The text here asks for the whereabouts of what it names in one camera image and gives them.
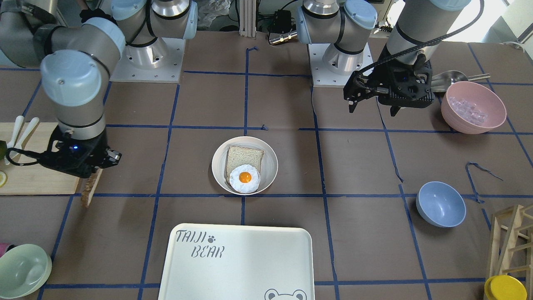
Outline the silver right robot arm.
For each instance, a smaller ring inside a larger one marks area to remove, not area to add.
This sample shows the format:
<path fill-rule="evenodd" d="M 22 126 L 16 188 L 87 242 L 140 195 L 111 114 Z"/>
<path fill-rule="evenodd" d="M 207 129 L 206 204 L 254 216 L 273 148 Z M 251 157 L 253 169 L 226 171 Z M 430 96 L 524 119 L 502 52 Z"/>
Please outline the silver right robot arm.
<path fill-rule="evenodd" d="M 162 38 L 192 39 L 198 5 L 192 0 L 113 0 L 112 13 L 85 9 L 78 28 L 57 22 L 55 0 L 1 2 L 1 57 L 22 68 L 38 67 L 42 87 L 55 105 L 58 124 L 44 152 L 11 141 L 4 163 L 31 165 L 88 178 L 118 165 L 122 154 L 108 145 L 103 99 L 120 59 L 148 65 L 141 51 L 158 49 Z"/>

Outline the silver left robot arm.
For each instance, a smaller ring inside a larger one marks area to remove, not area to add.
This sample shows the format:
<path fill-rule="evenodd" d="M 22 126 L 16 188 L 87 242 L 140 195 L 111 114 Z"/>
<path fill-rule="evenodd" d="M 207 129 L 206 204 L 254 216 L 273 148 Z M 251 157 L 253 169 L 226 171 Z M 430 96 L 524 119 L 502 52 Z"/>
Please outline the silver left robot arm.
<path fill-rule="evenodd" d="M 396 116 L 401 108 L 433 103 L 430 57 L 451 36 L 455 19 L 468 0 L 406 0 L 377 61 L 362 67 L 360 57 L 377 23 L 377 11 L 365 0 L 305 0 L 297 10 L 296 32 L 304 44 L 327 44 L 323 62 L 331 72 L 348 75 L 343 89 L 349 112 L 360 101 L 377 97 Z"/>

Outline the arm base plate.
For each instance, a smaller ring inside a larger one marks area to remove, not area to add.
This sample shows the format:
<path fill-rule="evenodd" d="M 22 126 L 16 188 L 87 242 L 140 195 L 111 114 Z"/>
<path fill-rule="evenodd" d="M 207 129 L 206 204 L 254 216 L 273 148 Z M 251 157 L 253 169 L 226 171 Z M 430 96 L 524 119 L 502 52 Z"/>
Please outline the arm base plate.
<path fill-rule="evenodd" d="M 356 70 L 373 62 L 368 44 L 356 55 L 340 52 L 333 44 L 308 44 L 314 87 L 342 88 Z"/>
<path fill-rule="evenodd" d="M 110 78 L 124 83 L 179 83 L 185 42 L 158 38 L 146 47 L 126 46 Z"/>

